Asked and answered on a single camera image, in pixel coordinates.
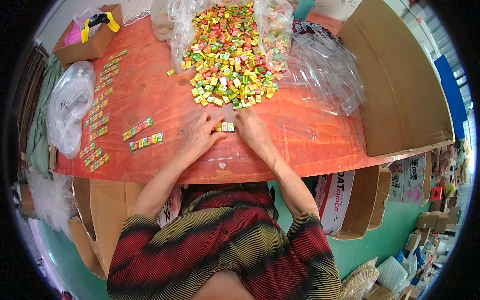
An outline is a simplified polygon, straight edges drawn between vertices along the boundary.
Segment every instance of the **wooden table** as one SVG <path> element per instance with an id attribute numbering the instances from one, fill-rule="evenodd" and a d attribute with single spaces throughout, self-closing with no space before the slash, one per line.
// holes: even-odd
<path id="1" fill-rule="evenodd" d="M 343 25 L 340 21 L 313 13 L 309 21 L 323 24 L 334 34 Z M 195 104 L 189 83 L 193 75 L 167 76 L 170 48 L 166 42 L 159 42 L 154 37 L 149 18 L 120 29 L 104 57 L 92 61 L 97 76 L 109 62 L 110 55 L 125 49 L 129 53 L 120 62 L 120 73 L 113 77 L 113 94 L 109 96 L 108 106 L 104 109 L 104 114 L 110 114 L 109 133 L 96 139 L 102 152 L 110 155 L 110 161 L 90 173 L 89 168 L 84 166 L 83 158 L 67 160 L 59 154 L 55 172 L 85 178 L 146 183 L 181 149 L 193 118 L 206 110 L 211 115 L 224 114 L 228 122 L 234 121 L 235 112 L 231 104 L 221 108 L 214 104 L 206 108 Z M 316 103 L 302 100 L 304 94 L 301 90 L 286 88 L 281 83 L 279 87 L 280 91 L 272 100 L 265 99 L 253 109 L 267 124 L 275 146 L 301 177 L 364 168 L 407 157 L 368 157 L 358 115 L 342 121 L 339 116 L 322 112 Z M 149 117 L 153 119 L 152 127 L 127 142 L 123 141 L 123 132 Z M 130 151 L 131 141 L 158 132 L 164 134 L 163 143 Z M 89 144 L 87 141 L 88 130 L 84 130 L 82 148 Z M 226 167 L 221 168 L 220 163 L 226 164 Z M 215 144 L 191 165 L 182 174 L 179 183 L 273 179 L 268 167 L 238 134 L 229 133 L 226 139 Z"/>

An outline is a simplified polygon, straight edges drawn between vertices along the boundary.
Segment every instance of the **person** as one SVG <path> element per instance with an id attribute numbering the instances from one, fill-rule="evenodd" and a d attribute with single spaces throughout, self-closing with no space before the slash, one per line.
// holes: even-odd
<path id="1" fill-rule="evenodd" d="M 292 214 L 288 234 L 275 222 L 266 182 L 190 186 L 180 215 L 156 217 L 178 178 L 225 132 L 204 112 L 183 149 L 145 186 L 125 221 L 107 281 L 112 299 L 337 299 L 340 276 L 312 197 L 250 109 L 236 130 L 273 172 Z"/>

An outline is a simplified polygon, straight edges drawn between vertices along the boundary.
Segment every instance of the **striped shirt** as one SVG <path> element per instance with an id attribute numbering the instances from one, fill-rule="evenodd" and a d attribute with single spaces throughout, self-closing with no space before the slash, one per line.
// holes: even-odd
<path id="1" fill-rule="evenodd" d="M 340 276 L 322 225 L 303 214 L 288 234 L 266 183 L 191 186 L 160 229 L 130 216 L 113 256 L 112 299 L 190 299 L 217 271 L 235 272 L 256 299 L 337 299 Z"/>

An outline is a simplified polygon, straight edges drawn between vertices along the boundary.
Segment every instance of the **hand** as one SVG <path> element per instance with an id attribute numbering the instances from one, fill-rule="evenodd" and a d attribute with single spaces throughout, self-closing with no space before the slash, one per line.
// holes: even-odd
<path id="1" fill-rule="evenodd" d="M 180 153 L 190 164 L 205 154 L 217 140 L 227 137 L 225 132 L 212 134 L 212 129 L 215 129 L 215 125 L 221 120 L 223 115 L 211 118 L 207 112 L 193 120 L 187 131 L 185 146 Z"/>
<path id="2" fill-rule="evenodd" d="M 263 161 L 278 154 L 277 148 L 268 135 L 265 123 L 251 108 L 239 109 L 235 127 L 242 139 Z"/>

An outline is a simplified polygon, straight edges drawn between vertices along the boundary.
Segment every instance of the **table surface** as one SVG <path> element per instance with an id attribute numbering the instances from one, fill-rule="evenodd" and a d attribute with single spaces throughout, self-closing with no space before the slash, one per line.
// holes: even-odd
<path id="1" fill-rule="evenodd" d="M 308 21 L 318 23 L 337 34 L 343 24 L 312 13 Z M 96 139 L 110 161 L 94 173 L 84 166 L 84 158 L 72 160 L 58 155 L 55 172 L 103 180 L 148 182 L 181 149 L 190 121 L 203 111 L 222 113 L 234 122 L 231 104 L 219 108 L 195 104 L 190 92 L 192 74 L 167 76 L 170 48 L 152 32 L 150 18 L 123 26 L 105 55 L 93 60 L 97 77 L 108 58 L 128 49 L 113 77 L 113 94 L 108 97 L 104 114 L 109 114 L 108 134 Z M 275 146 L 301 177 L 330 174 L 402 159 L 411 155 L 368 157 L 360 116 L 339 117 L 325 113 L 316 102 L 303 99 L 302 90 L 279 84 L 280 91 L 271 100 L 252 107 L 264 120 Z M 124 142 L 122 134 L 151 117 L 154 125 Z M 130 142 L 162 132 L 164 141 L 130 151 Z M 88 129 L 83 130 L 82 149 L 89 143 Z M 237 133 L 217 142 L 191 165 L 178 183 L 208 184 L 273 180 L 268 167 L 247 147 Z"/>

